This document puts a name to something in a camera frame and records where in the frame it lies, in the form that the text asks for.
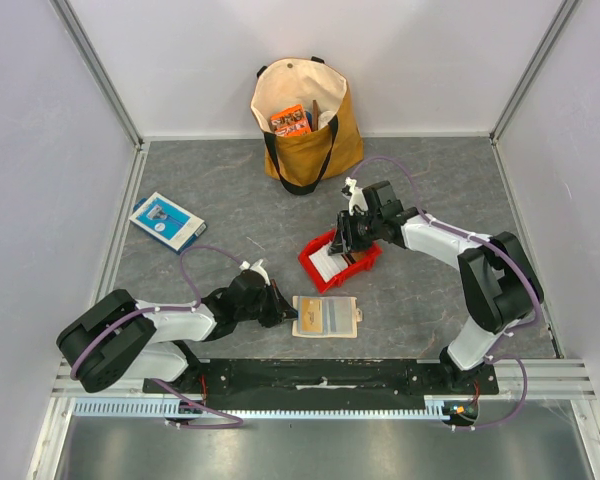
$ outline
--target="orange book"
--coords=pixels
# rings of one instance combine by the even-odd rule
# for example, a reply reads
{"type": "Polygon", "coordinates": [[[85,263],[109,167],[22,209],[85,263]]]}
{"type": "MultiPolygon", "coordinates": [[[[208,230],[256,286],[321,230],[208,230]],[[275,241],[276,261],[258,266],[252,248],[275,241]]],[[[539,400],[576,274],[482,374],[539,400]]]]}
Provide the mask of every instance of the orange book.
{"type": "Polygon", "coordinates": [[[281,137],[295,137],[311,133],[309,120],[300,104],[273,115],[271,125],[275,134],[281,137]]]}

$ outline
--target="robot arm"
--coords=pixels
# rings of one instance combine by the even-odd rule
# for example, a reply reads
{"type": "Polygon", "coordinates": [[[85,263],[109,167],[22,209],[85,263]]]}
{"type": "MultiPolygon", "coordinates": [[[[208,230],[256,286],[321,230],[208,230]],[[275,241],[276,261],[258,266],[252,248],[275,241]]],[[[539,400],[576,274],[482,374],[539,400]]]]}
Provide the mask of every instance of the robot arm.
{"type": "Polygon", "coordinates": [[[216,340],[246,320],[272,327],[297,317],[261,260],[253,265],[245,262],[240,268],[242,272],[228,287],[214,290],[197,307],[149,303],[134,299],[126,290],[114,290],[69,325],[56,344],[73,367],[109,325],[134,311],[141,312],[93,348],[78,367],[77,379],[89,393],[120,379],[176,380],[188,368],[198,366],[183,340],[216,340]]]}
{"type": "MultiPolygon", "coordinates": [[[[440,360],[448,366],[451,383],[473,375],[505,329],[533,310],[520,279],[486,247],[435,226],[442,222],[430,215],[423,218],[415,208],[404,210],[388,181],[360,189],[355,180],[347,179],[343,193],[349,197],[349,209],[338,214],[330,254],[363,251],[381,239],[430,255],[460,272],[470,316],[458,337],[442,351],[440,360]]],[[[543,301],[540,283],[515,235],[467,232],[470,236],[504,251],[543,301]]]]}

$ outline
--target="canvas tote bag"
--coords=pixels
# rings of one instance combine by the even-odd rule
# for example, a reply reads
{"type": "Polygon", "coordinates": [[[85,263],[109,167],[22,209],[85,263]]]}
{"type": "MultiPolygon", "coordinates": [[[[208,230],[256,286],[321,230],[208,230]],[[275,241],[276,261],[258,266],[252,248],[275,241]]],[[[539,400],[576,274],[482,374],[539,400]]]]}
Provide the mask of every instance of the canvas tote bag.
{"type": "Polygon", "coordinates": [[[349,83],[317,57],[284,58],[262,67],[251,111],[264,134],[265,173],[294,195],[313,192],[320,180],[339,175],[364,156],[349,83]],[[297,137],[271,131],[272,115],[297,104],[311,112],[313,100],[327,118],[333,113],[327,125],[297,137]]]}

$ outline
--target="metal frame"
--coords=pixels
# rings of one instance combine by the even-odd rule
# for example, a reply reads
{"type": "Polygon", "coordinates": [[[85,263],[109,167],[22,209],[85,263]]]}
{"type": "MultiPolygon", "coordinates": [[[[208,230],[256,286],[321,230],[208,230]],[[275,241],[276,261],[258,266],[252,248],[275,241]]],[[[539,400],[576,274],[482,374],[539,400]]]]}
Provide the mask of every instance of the metal frame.
{"type": "MultiPolygon", "coordinates": [[[[131,141],[138,147],[137,154],[131,168],[129,179],[125,187],[122,205],[116,219],[112,234],[110,247],[103,263],[100,282],[94,292],[93,301],[102,298],[108,292],[115,281],[124,239],[127,233],[127,217],[133,207],[144,164],[147,157],[147,146],[143,146],[143,139],[135,127],[132,119],[124,107],[118,93],[116,92],[109,76],[89,41],[84,28],[80,24],[69,0],[50,0],[61,20],[65,23],[69,34],[75,42],[80,54],[85,60],[89,70],[94,76],[103,95],[116,113],[122,127],[131,141]]],[[[530,248],[529,239],[526,235],[524,223],[516,208],[516,202],[510,185],[507,181],[506,171],[498,151],[498,141],[515,114],[518,106],[529,91],[534,79],[546,61],[548,54],[556,43],[560,33],[566,26],[580,0],[563,0],[549,28],[537,47],[531,61],[527,65],[518,85],[511,95],[506,107],[498,119],[494,129],[490,133],[494,154],[500,169],[505,190],[513,209],[516,226],[521,234],[521,241],[527,252],[530,253],[532,261],[533,251],[530,248]]],[[[545,309],[546,318],[550,322],[550,314],[545,309]]],[[[523,359],[529,377],[530,400],[570,400],[576,415],[577,428],[582,437],[584,447],[595,478],[600,479],[600,408],[596,400],[593,387],[586,372],[584,363],[580,360],[528,360],[523,359]]],[[[501,393],[497,396],[484,396],[483,400],[506,401],[518,398],[522,387],[522,376],[515,361],[502,361],[496,365],[501,393]]],[[[45,415],[43,427],[31,461],[27,479],[54,478],[59,462],[61,460],[62,447],[69,433],[69,424],[74,414],[76,402],[83,402],[87,398],[95,403],[103,405],[125,405],[134,404],[138,416],[146,416],[143,405],[146,403],[168,404],[172,402],[169,395],[144,394],[142,393],[142,381],[121,381],[113,387],[98,394],[87,394],[79,383],[69,379],[69,366],[63,360],[53,387],[51,399],[45,415]]],[[[438,402],[441,400],[464,400],[466,398],[456,396],[425,397],[427,402],[438,402]]],[[[245,416],[260,418],[263,414],[255,412],[242,412],[245,416]]],[[[297,412],[267,412],[266,418],[295,418],[297,412]]],[[[333,416],[338,418],[355,418],[350,412],[338,412],[333,416]]]]}
{"type": "MultiPolygon", "coordinates": [[[[576,417],[575,425],[580,433],[589,463],[596,479],[600,480],[600,409],[593,386],[585,365],[581,360],[570,359],[523,359],[528,375],[528,395],[531,401],[570,400],[576,417]]],[[[522,390],[522,374],[514,360],[502,360],[495,365],[496,376],[500,386],[500,394],[483,396],[483,401],[511,401],[520,396],[522,390]]],[[[70,367],[62,361],[40,439],[31,463],[28,480],[36,478],[54,478],[61,460],[62,446],[69,431],[69,423],[73,415],[84,416],[126,416],[147,417],[160,416],[161,410],[156,407],[175,405],[171,395],[145,394],[142,392],[142,380],[126,380],[116,383],[111,388],[100,392],[97,396],[84,391],[78,382],[69,378],[70,367]],[[83,404],[101,405],[102,415],[83,404]]],[[[425,396],[427,405],[432,411],[424,412],[235,412],[245,418],[277,418],[277,419],[364,419],[391,418],[395,420],[433,419],[437,415],[435,407],[440,401],[469,400],[466,396],[436,395],[425,396]]]]}
{"type": "Polygon", "coordinates": [[[580,0],[563,0],[560,4],[558,11],[549,24],[549,28],[542,37],[542,40],[540,40],[540,44],[531,57],[531,61],[527,65],[522,77],[518,81],[516,88],[513,90],[513,94],[509,98],[509,101],[502,111],[500,118],[493,127],[493,131],[491,132],[490,136],[495,143],[497,143],[498,140],[500,140],[500,137],[502,137],[502,133],[507,128],[507,125],[509,125],[511,118],[520,106],[520,103],[522,103],[524,97],[527,95],[531,84],[538,75],[542,65],[544,65],[544,62],[553,49],[556,40],[560,36],[560,33],[564,30],[564,27],[567,25],[567,22],[579,4],[580,0]]]}
{"type": "Polygon", "coordinates": [[[64,23],[73,43],[75,43],[82,59],[87,64],[87,68],[93,75],[94,80],[100,87],[102,95],[105,97],[111,108],[113,109],[120,125],[124,129],[125,133],[136,146],[141,146],[143,143],[142,136],[136,128],[129,112],[125,108],[120,95],[116,91],[104,65],[100,61],[98,54],[96,53],[89,37],[87,36],[78,16],[76,15],[73,7],[69,0],[49,0],[51,5],[55,8],[60,20],[64,23]]]}

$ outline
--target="white wall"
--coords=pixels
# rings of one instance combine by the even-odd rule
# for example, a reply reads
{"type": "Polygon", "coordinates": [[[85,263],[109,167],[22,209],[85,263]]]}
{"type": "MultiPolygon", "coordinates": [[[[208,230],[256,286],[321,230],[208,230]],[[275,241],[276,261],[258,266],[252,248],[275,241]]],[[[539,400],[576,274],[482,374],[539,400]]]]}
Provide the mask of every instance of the white wall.
{"type": "Polygon", "coordinates": [[[22,479],[132,146],[51,5],[0,1],[0,480],[22,479]]]}
{"type": "Polygon", "coordinates": [[[347,76],[360,129],[486,132],[559,0],[71,0],[146,136],[256,134],[255,73],[286,56],[347,76]]]}
{"type": "Polygon", "coordinates": [[[558,338],[600,397],[600,0],[581,3],[501,150],[558,338]]]}

